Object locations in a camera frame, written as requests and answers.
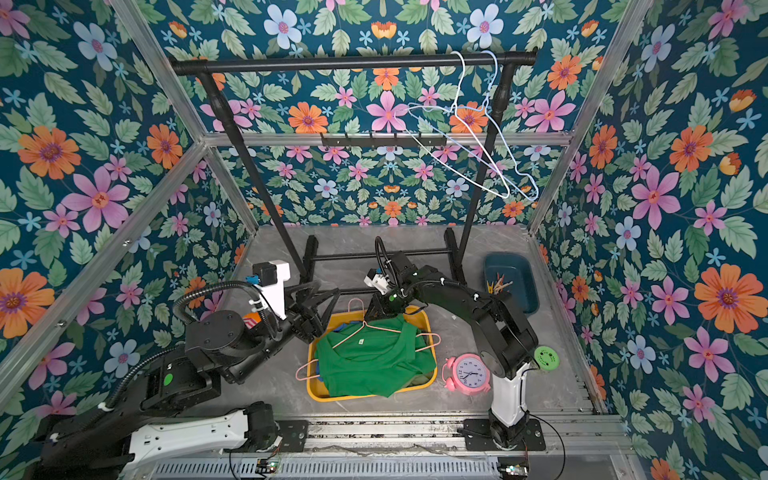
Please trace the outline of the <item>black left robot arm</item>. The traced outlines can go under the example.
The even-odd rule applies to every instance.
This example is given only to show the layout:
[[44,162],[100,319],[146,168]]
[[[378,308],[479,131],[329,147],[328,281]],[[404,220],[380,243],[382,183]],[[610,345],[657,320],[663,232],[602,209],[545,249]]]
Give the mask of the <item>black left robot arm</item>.
[[118,479],[141,465],[210,449],[263,451],[279,436],[270,405],[256,401],[207,420],[176,416],[241,384],[294,338],[326,330],[340,296],[317,282],[261,286],[230,280],[175,301],[184,341],[131,367],[98,406],[54,414],[36,435],[40,459],[27,479]]

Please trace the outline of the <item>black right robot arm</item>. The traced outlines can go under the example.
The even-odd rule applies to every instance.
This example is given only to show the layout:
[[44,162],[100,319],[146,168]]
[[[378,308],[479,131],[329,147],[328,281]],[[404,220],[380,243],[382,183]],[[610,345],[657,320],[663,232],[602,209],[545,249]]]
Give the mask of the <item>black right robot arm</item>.
[[376,258],[378,267],[365,278],[376,290],[366,318],[394,317],[418,301],[465,321],[478,356],[490,370],[489,438],[502,450],[522,442],[530,418],[526,381],[537,366],[539,339],[514,298],[473,289],[432,266],[418,267],[402,252],[378,253]]

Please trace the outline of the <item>pink alarm clock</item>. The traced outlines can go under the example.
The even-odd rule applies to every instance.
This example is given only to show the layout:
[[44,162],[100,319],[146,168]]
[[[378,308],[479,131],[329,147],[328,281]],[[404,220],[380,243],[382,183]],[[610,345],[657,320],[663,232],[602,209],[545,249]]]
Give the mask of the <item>pink alarm clock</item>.
[[491,374],[481,357],[464,353],[448,358],[441,368],[444,387],[466,396],[476,396],[491,390]]

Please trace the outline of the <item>dark teal tray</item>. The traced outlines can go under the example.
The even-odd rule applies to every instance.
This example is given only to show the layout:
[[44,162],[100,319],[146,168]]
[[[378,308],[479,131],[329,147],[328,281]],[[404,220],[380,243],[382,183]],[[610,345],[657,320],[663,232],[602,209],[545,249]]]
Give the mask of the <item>dark teal tray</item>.
[[503,275],[506,281],[513,280],[514,284],[501,293],[510,294],[527,315],[538,311],[540,300],[532,267],[524,256],[511,252],[490,253],[484,259],[483,274],[487,290],[487,283],[495,281],[498,275]]

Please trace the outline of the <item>green round smiley toy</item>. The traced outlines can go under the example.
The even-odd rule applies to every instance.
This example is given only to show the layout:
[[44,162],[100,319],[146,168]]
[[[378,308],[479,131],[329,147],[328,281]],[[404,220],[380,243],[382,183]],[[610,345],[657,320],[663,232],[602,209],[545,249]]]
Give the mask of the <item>green round smiley toy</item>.
[[537,368],[543,371],[554,371],[560,366],[559,354],[549,346],[537,346],[534,350],[533,359]]

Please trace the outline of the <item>black clothes rack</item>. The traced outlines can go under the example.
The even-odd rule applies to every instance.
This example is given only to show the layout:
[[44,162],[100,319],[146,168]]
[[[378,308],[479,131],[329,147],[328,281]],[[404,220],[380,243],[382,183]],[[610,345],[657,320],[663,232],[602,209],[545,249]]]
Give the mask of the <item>black clothes rack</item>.
[[[272,200],[270,191],[263,180],[253,156],[248,152],[245,134],[236,124],[234,113],[224,94],[218,90],[213,78],[215,73],[267,73],[284,71],[319,71],[319,70],[341,70],[341,69],[374,69],[379,67],[459,67],[459,66],[501,66],[501,79],[491,100],[491,115],[489,123],[490,130],[484,134],[483,140],[479,137],[475,142],[485,148],[483,160],[491,160],[490,154],[486,153],[488,147],[495,147],[497,140],[504,140],[499,126],[499,121],[509,104],[510,89],[512,79],[518,67],[533,66],[538,57],[538,49],[531,52],[506,51],[496,55],[492,51],[483,53],[462,54],[459,51],[450,54],[421,54],[413,56],[344,56],[344,57],[321,57],[321,58],[274,58],[274,59],[254,59],[254,60],[227,60],[227,61],[209,61],[209,60],[177,60],[169,57],[169,63],[176,76],[186,77],[194,76],[201,81],[206,92],[207,99],[210,101],[214,118],[220,120],[223,125],[225,140],[229,141],[230,146],[234,147],[240,154],[242,163],[248,172],[250,180],[257,188],[261,200],[267,208],[270,219],[285,246],[287,253],[293,260],[298,269],[301,282],[313,280],[316,263],[324,261],[349,260],[354,259],[352,254],[330,254],[318,255],[319,241],[312,235],[307,240],[303,255],[299,252],[291,239],[287,227],[282,217],[280,217],[277,206]],[[437,140],[442,132],[437,134],[416,134],[410,132],[387,133],[387,134],[368,134],[350,136],[349,134],[299,134],[297,140],[277,140],[279,146],[303,146],[313,145],[312,141],[319,146],[325,147],[374,147],[374,146],[445,146],[447,141],[459,144],[459,140],[450,137],[447,134],[445,141],[440,144]],[[407,255],[430,256],[445,255],[449,262],[451,278],[459,282],[466,283],[463,259],[465,256],[467,244],[472,230],[473,222],[477,213],[480,201],[479,189],[486,178],[488,167],[481,162],[474,181],[479,184],[475,187],[470,199],[469,210],[461,232],[460,241],[457,241],[456,235],[451,228],[446,228],[444,233],[445,247],[442,249],[422,249],[408,250]]]

